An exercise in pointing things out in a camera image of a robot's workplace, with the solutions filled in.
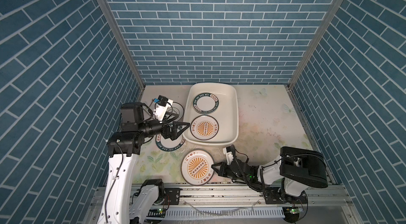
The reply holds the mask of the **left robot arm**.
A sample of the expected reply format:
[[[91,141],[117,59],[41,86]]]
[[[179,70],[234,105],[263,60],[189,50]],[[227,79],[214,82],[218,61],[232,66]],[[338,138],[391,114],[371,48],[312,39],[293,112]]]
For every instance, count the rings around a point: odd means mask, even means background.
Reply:
[[[161,179],[145,180],[132,200],[132,180],[141,147],[154,136],[176,140],[190,127],[178,121],[173,100],[159,96],[152,103],[125,103],[120,108],[119,130],[107,141],[108,178],[99,224],[142,224],[155,203],[169,203]]]

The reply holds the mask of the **orange sunburst plate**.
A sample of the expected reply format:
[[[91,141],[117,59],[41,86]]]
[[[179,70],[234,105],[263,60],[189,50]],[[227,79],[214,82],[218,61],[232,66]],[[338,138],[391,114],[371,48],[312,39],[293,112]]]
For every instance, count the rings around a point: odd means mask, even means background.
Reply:
[[[213,157],[204,150],[189,152],[181,163],[181,175],[192,186],[203,186],[214,176]]]
[[[212,116],[198,116],[192,121],[190,131],[192,136],[198,140],[210,140],[217,135],[219,123]]]

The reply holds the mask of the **white plastic bin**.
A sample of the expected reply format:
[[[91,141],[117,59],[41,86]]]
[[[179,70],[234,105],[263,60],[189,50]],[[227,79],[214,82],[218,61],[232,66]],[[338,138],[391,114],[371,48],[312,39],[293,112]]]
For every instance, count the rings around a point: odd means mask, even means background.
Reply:
[[[209,92],[219,99],[219,107],[211,114],[219,123],[217,135],[210,140],[198,140],[191,134],[190,127],[183,133],[184,138],[193,144],[208,146],[223,146],[234,143],[239,136],[239,106],[236,89],[228,84],[222,83],[198,83],[190,88],[187,103],[185,106],[184,122],[192,121],[199,114],[192,106],[193,99],[200,93]]]

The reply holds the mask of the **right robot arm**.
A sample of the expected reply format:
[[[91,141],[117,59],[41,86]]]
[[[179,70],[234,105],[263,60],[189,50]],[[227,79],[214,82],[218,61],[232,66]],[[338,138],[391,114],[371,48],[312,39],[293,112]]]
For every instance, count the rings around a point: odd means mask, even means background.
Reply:
[[[306,203],[307,188],[328,187],[324,157],[317,151],[284,146],[278,157],[259,166],[241,161],[236,157],[237,152],[234,145],[224,148],[226,162],[213,164],[211,168],[218,176],[262,193],[267,204]]]

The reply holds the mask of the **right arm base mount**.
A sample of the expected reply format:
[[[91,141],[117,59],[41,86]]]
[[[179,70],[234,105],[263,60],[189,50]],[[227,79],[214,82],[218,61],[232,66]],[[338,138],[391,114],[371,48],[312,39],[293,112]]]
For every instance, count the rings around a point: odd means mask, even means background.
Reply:
[[[266,187],[265,191],[263,192],[263,197],[267,205],[305,205],[308,203],[308,199],[304,191],[300,196],[294,197],[286,194],[283,187]]]

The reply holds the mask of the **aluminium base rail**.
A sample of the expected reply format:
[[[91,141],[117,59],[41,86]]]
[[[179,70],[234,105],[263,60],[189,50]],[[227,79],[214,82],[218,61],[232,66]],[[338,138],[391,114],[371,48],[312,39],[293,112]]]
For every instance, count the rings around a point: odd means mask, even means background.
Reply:
[[[242,184],[167,184],[169,198],[147,223],[158,224],[283,224],[292,216],[297,224],[360,224],[353,200],[343,185],[309,188],[295,203],[267,202]]]

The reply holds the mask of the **white plate thin dark rim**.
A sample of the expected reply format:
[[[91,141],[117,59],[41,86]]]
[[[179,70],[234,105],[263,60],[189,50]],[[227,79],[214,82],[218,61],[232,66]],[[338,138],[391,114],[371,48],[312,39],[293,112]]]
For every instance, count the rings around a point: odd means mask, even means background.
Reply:
[[[182,121],[185,110],[180,103],[173,102],[170,105],[168,112],[170,114],[169,118],[172,119],[173,121]]]

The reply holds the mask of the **green lettered rim plate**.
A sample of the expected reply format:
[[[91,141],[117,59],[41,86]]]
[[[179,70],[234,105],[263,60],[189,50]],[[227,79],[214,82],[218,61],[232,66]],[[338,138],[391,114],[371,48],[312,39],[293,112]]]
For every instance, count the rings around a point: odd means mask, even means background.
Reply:
[[[155,138],[155,144],[156,146],[164,151],[164,152],[173,152],[178,150],[183,146],[185,143],[185,139],[183,136],[179,136],[176,140],[171,140],[170,138],[165,139],[161,134],[157,135]]]
[[[192,106],[199,114],[211,114],[219,107],[219,99],[209,92],[200,93],[193,99]]]

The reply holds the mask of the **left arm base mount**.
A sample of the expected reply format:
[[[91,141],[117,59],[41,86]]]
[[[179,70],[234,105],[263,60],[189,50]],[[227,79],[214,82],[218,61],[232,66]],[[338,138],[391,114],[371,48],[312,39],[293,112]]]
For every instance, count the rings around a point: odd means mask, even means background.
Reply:
[[[158,190],[158,199],[155,201],[154,205],[178,205],[180,200],[180,188],[165,188],[164,192],[161,189]]]

